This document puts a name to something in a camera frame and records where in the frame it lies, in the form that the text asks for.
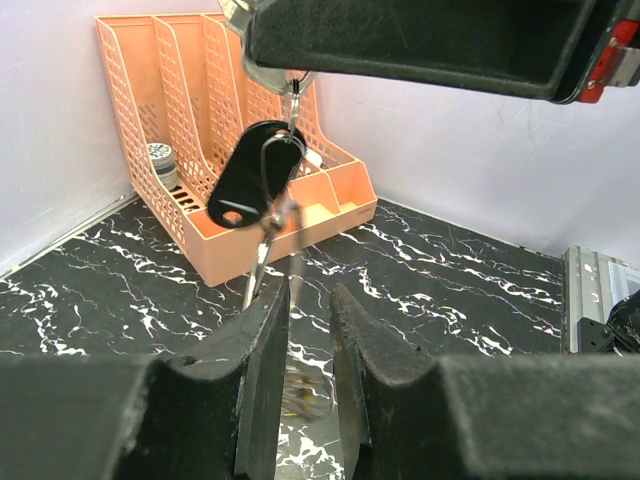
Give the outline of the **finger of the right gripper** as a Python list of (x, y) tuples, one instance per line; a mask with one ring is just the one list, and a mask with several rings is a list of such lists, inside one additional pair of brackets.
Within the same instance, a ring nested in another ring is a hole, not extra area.
[(259, 24), (287, 70), (549, 100), (589, 1), (271, 1)]

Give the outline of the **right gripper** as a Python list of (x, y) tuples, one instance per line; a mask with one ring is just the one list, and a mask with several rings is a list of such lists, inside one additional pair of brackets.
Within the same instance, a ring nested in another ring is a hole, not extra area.
[(611, 88), (639, 84), (639, 3), (589, 1), (564, 71), (564, 102), (595, 104)]

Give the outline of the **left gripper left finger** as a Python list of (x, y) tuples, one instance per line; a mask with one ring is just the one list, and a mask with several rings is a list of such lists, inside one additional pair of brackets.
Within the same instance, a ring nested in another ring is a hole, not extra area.
[(3, 356), (5, 479), (271, 479), (290, 285), (168, 359)]

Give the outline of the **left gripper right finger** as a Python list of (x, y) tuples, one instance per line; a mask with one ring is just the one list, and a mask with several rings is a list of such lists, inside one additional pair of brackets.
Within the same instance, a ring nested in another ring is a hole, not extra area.
[(635, 355), (432, 357), (343, 285), (330, 331), (349, 479), (635, 479)]

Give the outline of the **black key tag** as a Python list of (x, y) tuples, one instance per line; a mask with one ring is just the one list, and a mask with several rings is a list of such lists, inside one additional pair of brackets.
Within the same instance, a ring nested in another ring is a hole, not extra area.
[(211, 221), (226, 229), (259, 223), (284, 193), (307, 150), (304, 134), (285, 121), (265, 120), (240, 136), (207, 203)]

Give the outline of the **large metal keyring with clips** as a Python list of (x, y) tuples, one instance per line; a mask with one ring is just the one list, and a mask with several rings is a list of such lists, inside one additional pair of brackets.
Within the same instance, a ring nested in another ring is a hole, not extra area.
[[(294, 139), (296, 131), (296, 121), (299, 113), (300, 100), (301, 100), (301, 81), (306, 80), (310, 76), (309, 72), (306, 72), (301, 79), (292, 78), (289, 82), (291, 87), (291, 93), (288, 96), (291, 98), (289, 109), (289, 120), (287, 125), (287, 133), (277, 133), (268, 138), (260, 150), (260, 172), (263, 186), (263, 192), (265, 195), (266, 204), (268, 207), (272, 207), (274, 204), (274, 197), (271, 195), (271, 189), (266, 174), (266, 151), (269, 146), (276, 142), (284, 142), (286, 144), (294, 144), (300, 153), (300, 160), (304, 158), (306, 154), (306, 147), (299, 139)], [(293, 310), (298, 304), (298, 298), (300, 290), (303, 284), (305, 263), (303, 259), (303, 218), (301, 205), (293, 199), (285, 198), (282, 200), (275, 209), (275, 213), (265, 218), (261, 222), (264, 235), (262, 241), (259, 243), (256, 257), (252, 269), (249, 274), (249, 278), (246, 283), (246, 288), (243, 297), (242, 309), (247, 309), (253, 300), (258, 296), (261, 287), (262, 279), (265, 273), (265, 267), (269, 263), (271, 258), (271, 252), (278, 233), (280, 233), (285, 225), (286, 221), (292, 217), (294, 220), (295, 234), (294, 245), (296, 251), (293, 258), (290, 260), (290, 272), (289, 278), (289, 292), (290, 292), (290, 305), (289, 308)]]

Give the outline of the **silver key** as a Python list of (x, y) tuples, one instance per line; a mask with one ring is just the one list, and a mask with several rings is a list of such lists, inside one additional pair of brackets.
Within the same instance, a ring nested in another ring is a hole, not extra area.
[(241, 42), (241, 65), (244, 72), (267, 90), (282, 96), (301, 94), (306, 76), (295, 77), (284, 68), (277, 67), (260, 57), (272, 53), (270, 32), (261, 29), (261, 14), (271, 1), (220, 0), (218, 2), (225, 24), (238, 35)]

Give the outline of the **patterned lid jar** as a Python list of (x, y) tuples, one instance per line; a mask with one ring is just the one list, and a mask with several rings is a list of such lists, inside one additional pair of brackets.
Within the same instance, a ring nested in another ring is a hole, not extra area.
[(164, 143), (152, 142), (147, 144), (149, 157), (161, 183), (173, 190), (178, 186), (176, 156), (173, 148)]

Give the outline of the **orange file organizer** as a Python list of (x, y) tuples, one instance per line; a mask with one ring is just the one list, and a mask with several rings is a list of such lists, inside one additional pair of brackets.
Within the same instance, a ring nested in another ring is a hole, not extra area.
[[(135, 191), (205, 284), (246, 274), (261, 229), (221, 228), (206, 203), (244, 129), (282, 118), (285, 100), (244, 73), (239, 38), (220, 13), (101, 16), (96, 28)], [(287, 196), (301, 205), (303, 242), (313, 245), (370, 221), (377, 198), (364, 163), (323, 134), (314, 89), (303, 95), (297, 123), (310, 153)], [(175, 152), (173, 190), (155, 172), (152, 142)], [(272, 258), (291, 254), (295, 237), (287, 224)]]

